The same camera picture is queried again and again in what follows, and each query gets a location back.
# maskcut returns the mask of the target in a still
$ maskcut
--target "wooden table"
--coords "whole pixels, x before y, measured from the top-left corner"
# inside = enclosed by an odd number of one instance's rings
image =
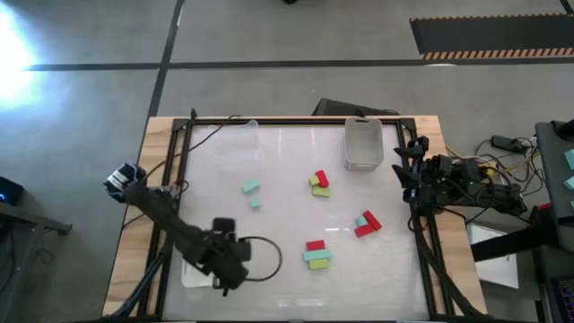
[[[439,118],[437,116],[402,116],[385,118],[414,118],[417,126],[417,134],[426,135],[430,139],[430,148],[427,156],[447,154],[442,131],[440,130]],[[143,146],[139,159],[139,165],[144,169],[149,170],[156,164],[165,160],[168,143],[170,141],[173,119],[174,118],[150,118],[143,138]],[[172,180],[176,178],[178,162],[179,159],[176,158],[172,167]],[[155,171],[148,179],[148,185],[159,186],[161,184],[162,173],[162,168]],[[125,223],[139,214],[139,209],[129,206],[126,211]],[[476,273],[476,267],[474,265],[473,255],[466,235],[464,221],[453,214],[443,213],[437,217],[437,226],[439,229],[440,243],[448,274],[454,280],[463,295],[479,311],[486,313],[483,291]],[[148,248],[150,246],[152,227],[152,221],[147,217],[142,217],[131,223],[122,231],[102,315],[108,315],[117,310],[142,278]],[[160,273],[158,273],[154,278],[152,296],[149,300],[150,304],[155,303],[159,277]],[[431,280],[438,312],[444,313],[444,304],[442,302],[438,280],[435,275],[432,275]],[[153,309],[154,307],[152,305],[148,306],[148,312],[150,314],[152,314]]]

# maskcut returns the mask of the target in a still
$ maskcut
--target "green block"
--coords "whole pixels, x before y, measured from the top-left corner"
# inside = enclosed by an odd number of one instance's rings
[[[570,169],[574,170],[574,149],[565,152],[564,157],[566,157],[566,161],[568,161]]]
[[[309,261],[309,269],[327,269],[329,268],[329,259],[317,259]]]
[[[319,178],[317,175],[313,175],[309,178],[309,184],[311,184],[312,187],[319,185]]]
[[[357,223],[358,227],[369,224],[367,219],[365,219],[365,217],[362,215],[355,219],[355,223]]]
[[[565,181],[564,185],[566,185],[569,190],[574,190],[574,176]]]
[[[313,187],[313,195],[314,196],[330,197],[331,191],[329,190],[329,188]]]
[[[252,208],[258,208],[259,206],[261,206],[261,203],[259,203],[259,200],[256,198],[251,198],[251,207]]]
[[[303,260],[311,261],[318,259],[329,259],[331,258],[331,251],[329,249],[313,250],[303,252]]]
[[[247,194],[258,187],[259,187],[258,180],[250,180],[249,182],[243,185],[243,193]]]

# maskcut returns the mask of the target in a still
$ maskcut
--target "yellow and black warning tape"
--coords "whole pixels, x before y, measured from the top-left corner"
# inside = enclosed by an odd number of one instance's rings
[[[492,18],[519,18],[519,17],[544,17],[544,16],[569,16],[574,18],[574,13],[534,13],[534,14],[498,14],[490,16],[457,16],[457,17],[417,17],[410,18],[410,22],[428,20],[464,20],[464,19],[492,19]]]
[[[476,58],[530,58],[530,57],[572,57],[574,48],[532,48],[503,50],[459,50],[430,52],[422,59],[476,59]]]

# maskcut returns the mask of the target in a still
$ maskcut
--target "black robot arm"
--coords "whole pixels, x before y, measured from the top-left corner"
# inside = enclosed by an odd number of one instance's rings
[[[243,262],[251,259],[251,245],[237,240],[235,221],[229,218],[213,219],[211,230],[202,230],[181,220],[176,213],[177,200],[168,190],[147,187],[145,170],[126,163],[114,171],[104,182],[108,194],[120,203],[137,206],[174,241],[184,260],[203,274],[217,278],[223,295],[237,289],[248,276]]]

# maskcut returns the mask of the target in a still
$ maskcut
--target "white tabletop surface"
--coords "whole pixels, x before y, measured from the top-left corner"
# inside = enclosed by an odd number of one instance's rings
[[[192,145],[213,127],[194,127]],[[395,126],[383,126],[385,159],[372,172],[344,168],[343,126],[224,127],[188,158],[179,215],[210,228],[214,217],[232,217],[238,236],[274,240],[283,266],[266,282],[245,282],[228,297],[210,287],[182,284],[182,257],[174,252],[164,319],[192,320],[384,320],[427,319],[420,264],[406,223],[408,204],[392,164]],[[324,170],[331,197],[313,196],[309,177]],[[247,196],[241,186],[261,183]],[[249,199],[261,207],[253,210]],[[370,210],[383,228],[358,239],[354,219]],[[305,242],[324,240],[333,257],[328,269],[309,270]],[[250,277],[273,272],[277,255],[253,241]]]

